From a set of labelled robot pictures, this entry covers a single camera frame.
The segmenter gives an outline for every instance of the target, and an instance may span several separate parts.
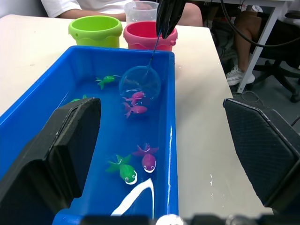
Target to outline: purple toy fish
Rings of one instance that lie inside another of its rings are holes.
[[[128,103],[123,102],[123,105],[125,106],[126,111],[128,111],[125,115],[126,118],[128,118],[130,116],[131,113],[134,114],[142,114],[147,112],[147,108],[145,106],[142,105],[134,105],[134,106],[130,106]]]
[[[143,156],[142,166],[147,173],[152,173],[156,167],[156,159],[152,155],[158,151],[158,148],[150,148],[149,144],[146,144],[145,150],[142,150],[140,146],[137,146],[137,151],[133,152],[134,156]]]
[[[125,99],[125,101],[127,102],[131,102],[131,105],[136,105],[136,102],[140,101],[143,97],[145,97],[145,93],[142,91],[136,92],[134,93],[131,98],[126,98],[123,97]]]

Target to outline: floor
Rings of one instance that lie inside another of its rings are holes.
[[[259,60],[259,64],[263,64],[263,59]],[[260,72],[253,72],[255,77],[260,75]],[[293,86],[300,93],[300,85],[297,84],[297,79],[288,78],[288,80],[293,84]],[[251,91],[258,95],[258,97],[263,101],[265,106],[275,109],[281,116],[288,122],[293,123],[300,116],[300,102],[292,103],[289,99],[291,93],[285,89],[276,79],[271,76],[264,82],[256,84],[252,87]],[[244,98],[249,101],[255,101],[257,98],[251,93],[244,94]],[[293,128],[300,134],[300,121],[296,123]]]

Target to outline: white sneaker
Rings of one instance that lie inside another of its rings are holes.
[[[235,66],[228,74],[226,74],[227,82],[229,86],[234,86],[240,83],[244,77],[245,73],[243,73],[238,66]],[[247,84],[253,83],[255,77],[253,74],[247,80]]]

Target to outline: white shirt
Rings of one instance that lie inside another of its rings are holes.
[[[57,17],[71,9],[119,14],[124,13],[124,6],[128,2],[132,0],[42,0],[49,17]]]
[[[286,18],[286,13],[289,11],[300,11],[300,0],[294,0],[293,2],[286,2],[283,7],[282,11],[278,17],[278,20],[284,23],[292,24],[297,27],[300,27],[300,20]]]

